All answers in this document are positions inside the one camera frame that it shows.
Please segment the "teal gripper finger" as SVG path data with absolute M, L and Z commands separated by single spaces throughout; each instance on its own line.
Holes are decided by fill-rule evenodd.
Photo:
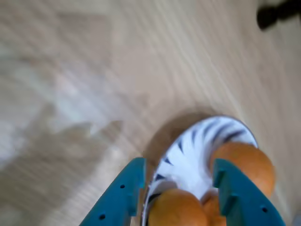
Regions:
M 216 159 L 213 185 L 218 188 L 220 214 L 228 226 L 284 226 L 277 209 L 235 165 Z
M 105 190 L 81 226 L 129 226 L 146 181 L 146 159 L 134 158 Z

